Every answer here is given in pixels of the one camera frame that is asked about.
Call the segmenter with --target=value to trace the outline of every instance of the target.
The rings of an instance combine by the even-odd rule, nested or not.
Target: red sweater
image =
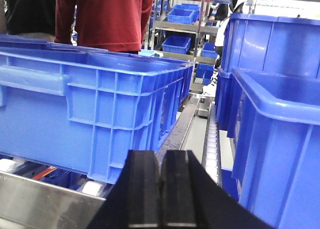
[[[71,44],[71,24],[79,46],[112,52],[140,51],[153,0],[56,0],[55,42]]]

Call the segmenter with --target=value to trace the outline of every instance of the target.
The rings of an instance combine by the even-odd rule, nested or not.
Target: crate rim
[[[104,53],[94,53],[94,52],[85,52],[85,54],[104,55]],[[14,57],[14,58],[22,58],[22,59],[31,60],[31,61],[45,62],[45,63],[53,63],[53,64],[60,64],[60,65],[68,65],[68,66],[80,66],[81,68],[92,69],[92,70],[115,72],[115,73],[122,73],[122,74],[127,74],[127,75],[136,75],[136,76],[150,76],[150,77],[154,77],[154,76],[162,75],[162,74],[167,74],[167,73],[171,73],[171,72],[181,71],[181,70],[184,70],[185,68],[192,66],[190,63],[185,62],[185,64],[182,63],[179,65],[179,67],[174,68],[174,69],[161,70],[161,71],[150,71],[150,72],[140,72],[140,71],[129,71],[129,70],[110,68],[110,67],[87,65],[87,64],[76,63],[76,62],[68,62],[68,61],[55,60],[55,59],[45,59],[45,58],[36,57],[36,56],[28,56],[28,55],[3,52],[3,51],[1,51],[1,47],[0,47],[0,55]],[[112,56],[121,58],[120,55],[112,54]],[[153,57],[148,57],[148,56],[134,55],[133,58],[142,58],[142,59],[144,59],[144,62],[154,62],[152,60]],[[163,64],[163,65],[169,64],[169,62],[167,62],[167,61],[157,61],[156,63]]]
[[[233,70],[232,75],[259,114],[278,121],[320,126],[320,106],[276,98],[248,73],[286,78],[297,77],[280,73],[262,73],[243,68]],[[317,79],[304,78],[304,80],[320,83]]]

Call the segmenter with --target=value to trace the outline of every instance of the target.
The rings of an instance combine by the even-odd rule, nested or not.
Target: stainless steel panel
[[[85,229],[104,200],[0,172],[2,227],[6,225],[7,228],[14,229]]]
[[[173,53],[173,52],[167,52],[167,51],[159,51],[159,53],[162,53],[165,58],[172,58],[172,59],[178,59],[178,60],[184,60],[184,61],[194,60],[193,55]]]
[[[216,35],[218,32],[218,27],[215,26],[201,26],[200,33],[208,35]]]
[[[202,57],[202,56],[197,56],[195,61],[200,64],[209,64],[209,65],[214,65],[216,63],[215,58]]]

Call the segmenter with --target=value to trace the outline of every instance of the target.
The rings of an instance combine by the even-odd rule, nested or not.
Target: stacked blue crate
[[[234,13],[228,27],[217,120],[240,203],[276,228],[319,228],[320,21]]]

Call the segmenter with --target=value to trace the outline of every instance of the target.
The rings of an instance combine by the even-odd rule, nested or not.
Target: blue bin
[[[231,103],[233,96],[233,76],[230,72],[218,69],[218,82],[215,91],[216,122],[219,129],[226,131],[229,126]]]
[[[215,44],[212,42],[204,43],[201,56],[206,58],[217,58],[218,53],[215,50]]]
[[[162,49],[169,53],[187,54],[190,43],[190,37],[171,35],[162,43]]]
[[[198,64],[195,76],[197,78],[211,79],[214,73],[214,66],[207,64]]]
[[[196,22],[199,20],[199,15],[200,15],[200,5],[197,4],[176,4],[173,6],[172,9],[178,9],[178,10],[192,10],[194,11],[193,14],[193,21]]]
[[[70,51],[70,52],[87,52],[87,53],[107,53],[108,50],[73,46],[69,44],[52,43],[43,39],[23,37],[19,35],[0,34],[0,47],[24,48],[24,49],[41,49],[50,51]]]
[[[205,86],[207,86],[207,85],[210,84],[210,82],[211,82],[210,79],[204,78],[202,84],[205,85]]]
[[[125,53],[9,47],[0,48],[0,65],[0,153],[107,183],[128,150],[158,150],[189,70]]]
[[[320,81],[237,69],[240,203],[279,229],[320,228]]]
[[[77,180],[80,178],[80,176],[81,174],[79,173],[58,168],[57,170],[41,178],[40,181],[63,188],[71,188],[77,183]]]
[[[194,23],[194,10],[173,9],[168,13],[168,22],[192,24]]]
[[[183,7],[185,7],[186,10],[193,10],[194,11],[194,21],[199,21],[199,17],[200,17],[200,10],[201,10],[201,6],[198,4],[188,4],[188,3],[182,3],[181,4]]]
[[[245,68],[315,78],[319,71],[319,30],[318,20],[233,13],[225,32],[221,68],[225,73]],[[229,88],[221,89],[224,93],[221,105],[233,103],[234,92]],[[224,125],[231,123],[224,114],[229,114],[230,110],[221,110],[217,120]],[[229,133],[229,128],[235,130],[234,126],[233,119],[232,125],[227,126],[228,137],[234,136],[234,132]]]

